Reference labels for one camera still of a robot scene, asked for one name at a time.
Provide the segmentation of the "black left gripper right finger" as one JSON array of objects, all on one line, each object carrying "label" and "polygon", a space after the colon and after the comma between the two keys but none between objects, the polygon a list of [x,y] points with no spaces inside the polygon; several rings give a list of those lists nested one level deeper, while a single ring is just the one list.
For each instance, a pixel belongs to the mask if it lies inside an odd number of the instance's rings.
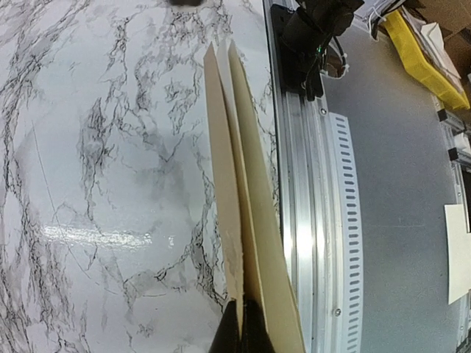
[{"label": "black left gripper right finger", "polygon": [[243,352],[273,353],[274,348],[265,328],[263,311],[254,300],[244,304]]}]

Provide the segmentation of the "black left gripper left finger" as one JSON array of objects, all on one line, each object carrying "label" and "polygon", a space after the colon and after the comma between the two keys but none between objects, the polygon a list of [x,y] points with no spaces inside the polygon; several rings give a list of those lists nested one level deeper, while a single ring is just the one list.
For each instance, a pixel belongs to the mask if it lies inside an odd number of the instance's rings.
[{"label": "black left gripper left finger", "polygon": [[219,323],[209,353],[238,353],[241,348],[239,337],[236,301],[227,303],[222,319]]}]

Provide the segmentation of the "brown kraft paper envelope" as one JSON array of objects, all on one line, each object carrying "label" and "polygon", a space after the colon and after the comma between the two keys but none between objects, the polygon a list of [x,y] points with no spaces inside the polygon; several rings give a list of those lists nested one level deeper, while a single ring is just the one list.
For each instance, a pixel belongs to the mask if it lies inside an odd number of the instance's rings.
[{"label": "brown kraft paper envelope", "polygon": [[236,118],[227,115],[216,52],[204,56],[205,95],[216,209],[229,301],[236,301],[240,352],[244,304],[263,311],[274,352],[303,352],[297,302],[291,288],[247,76],[236,45],[227,42]]}]

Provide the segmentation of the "cream letter paper sheet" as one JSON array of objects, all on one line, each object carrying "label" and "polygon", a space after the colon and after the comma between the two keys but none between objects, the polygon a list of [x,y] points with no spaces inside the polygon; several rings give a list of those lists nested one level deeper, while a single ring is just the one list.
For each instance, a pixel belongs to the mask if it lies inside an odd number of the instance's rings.
[{"label": "cream letter paper sheet", "polygon": [[222,88],[224,91],[224,99],[227,106],[227,115],[231,121],[236,118],[236,103],[233,92],[233,81],[230,71],[230,61],[228,57],[227,40],[224,39],[220,42],[216,52],[216,60],[219,69],[219,75],[222,81]]}]

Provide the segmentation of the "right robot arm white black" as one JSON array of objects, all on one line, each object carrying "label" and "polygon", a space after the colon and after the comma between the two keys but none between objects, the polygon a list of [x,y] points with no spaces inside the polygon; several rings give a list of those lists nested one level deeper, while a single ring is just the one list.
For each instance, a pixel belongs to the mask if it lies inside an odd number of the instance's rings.
[{"label": "right robot arm white black", "polygon": [[282,31],[283,42],[293,51],[315,51],[342,35],[353,22],[362,0],[297,1],[300,5]]}]

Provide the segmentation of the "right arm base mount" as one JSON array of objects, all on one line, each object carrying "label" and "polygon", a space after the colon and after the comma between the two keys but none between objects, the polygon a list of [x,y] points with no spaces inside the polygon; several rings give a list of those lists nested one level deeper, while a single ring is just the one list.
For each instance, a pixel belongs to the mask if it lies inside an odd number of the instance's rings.
[{"label": "right arm base mount", "polygon": [[292,10],[273,4],[270,15],[282,91],[295,93],[307,101],[323,96],[319,72],[321,33],[302,7]]}]

